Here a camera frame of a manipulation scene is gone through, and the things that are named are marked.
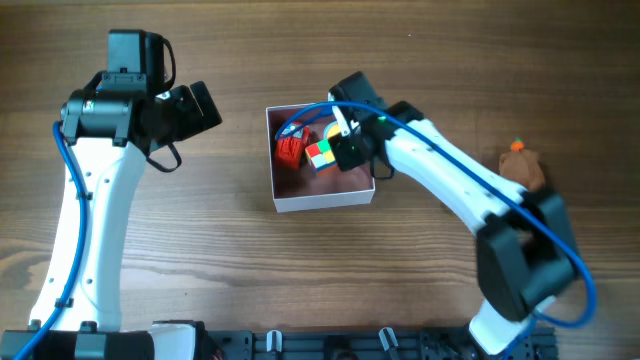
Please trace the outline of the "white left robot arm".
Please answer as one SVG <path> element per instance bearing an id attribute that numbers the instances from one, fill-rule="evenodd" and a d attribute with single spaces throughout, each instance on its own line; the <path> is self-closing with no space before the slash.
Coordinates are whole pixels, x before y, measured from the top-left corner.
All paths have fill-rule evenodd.
<path id="1" fill-rule="evenodd" d="M 211 359 L 204 324 L 121 328 L 121 265 L 131 203 L 151 153 L 221 123 L 204 82 L 172 90 L 103 83 L 78 89 L 53 135 L 65 163 L 46 281 L 24 330 L 2 335 L 4 359 Z"/>

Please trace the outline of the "brown toy with orange top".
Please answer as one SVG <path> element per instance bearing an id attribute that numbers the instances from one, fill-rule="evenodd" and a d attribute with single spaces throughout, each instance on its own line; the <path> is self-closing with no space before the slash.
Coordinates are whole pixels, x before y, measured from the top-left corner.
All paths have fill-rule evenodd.
<path id="1" fill-rule="evenodd" d="M 528 149 L 520 138 L 511 143 L 508 152 L 500 155 L 498 168 L 502 177 L 519 183 L 531 192 L 546 184 L 539 154 Z"/>

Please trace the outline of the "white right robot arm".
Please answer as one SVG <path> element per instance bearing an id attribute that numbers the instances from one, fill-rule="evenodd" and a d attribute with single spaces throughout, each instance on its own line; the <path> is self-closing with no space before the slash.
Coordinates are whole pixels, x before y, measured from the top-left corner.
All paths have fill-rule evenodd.
<path id="1" fill-rule="evenodd" d="M 348 131 L 331 143 L 339 165 L 381 160 L 436 196 L 474 236 L 484 301 L 468 333 L 484 354 L 508 358 L 541 322 L 580 328 L 591 321 L 594 280 L 557 193 L 488 170 L 405 102 L 329 107 Z"/>

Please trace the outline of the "yellow duck toy blue hat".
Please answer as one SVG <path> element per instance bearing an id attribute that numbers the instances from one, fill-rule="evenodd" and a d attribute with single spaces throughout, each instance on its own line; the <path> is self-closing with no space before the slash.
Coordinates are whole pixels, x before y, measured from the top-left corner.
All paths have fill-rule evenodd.
<path id="1" fill-rule="evenodd" d="M 339 123 L 337 121 L 333 121 L 327 124 L 326 127 L 324 128 L 323 138 L 330 139 L 331 137 L 334 137 L 340 134 L 341 134 L 341 128 Z"/>

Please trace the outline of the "colourful puzzle cube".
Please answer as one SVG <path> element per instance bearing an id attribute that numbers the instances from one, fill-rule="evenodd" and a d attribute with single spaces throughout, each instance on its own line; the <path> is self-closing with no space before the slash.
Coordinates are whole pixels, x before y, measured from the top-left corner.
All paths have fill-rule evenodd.
<path id="1" fill-rule="evenodd" d="M 328 172 L 337 166 L 335 156 L 327 139 L 307 146 L 305 155 L 316 175 Z"/>

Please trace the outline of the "red toy fire truck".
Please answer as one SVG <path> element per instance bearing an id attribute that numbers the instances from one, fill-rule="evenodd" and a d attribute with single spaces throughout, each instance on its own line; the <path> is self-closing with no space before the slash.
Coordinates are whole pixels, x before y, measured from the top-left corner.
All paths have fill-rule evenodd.
<path id="1" fill-rule="evenodd" d="M 297 170 L 300 167 L 302 155 L 309 144 L 310 130 L 308 126 L 294 132 L 301 123 L 290 124 L 276 142 L 274 161 L 279 167 Z"/>

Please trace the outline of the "white box pink interior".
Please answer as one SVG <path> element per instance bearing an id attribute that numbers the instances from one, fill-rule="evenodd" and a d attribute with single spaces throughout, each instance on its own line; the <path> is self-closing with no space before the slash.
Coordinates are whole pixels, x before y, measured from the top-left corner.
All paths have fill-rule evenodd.
<path id="1" fill-rule="evenodd" d="M 347 172 L 337 167 L 316 175 L 302 156 L 297 170 L 276 164 L 276 132 L 305 104 L 271 106 L 265 109 L 272 199 L 278 213 L 369 204 L 375 180 L 367 164 Z"/>

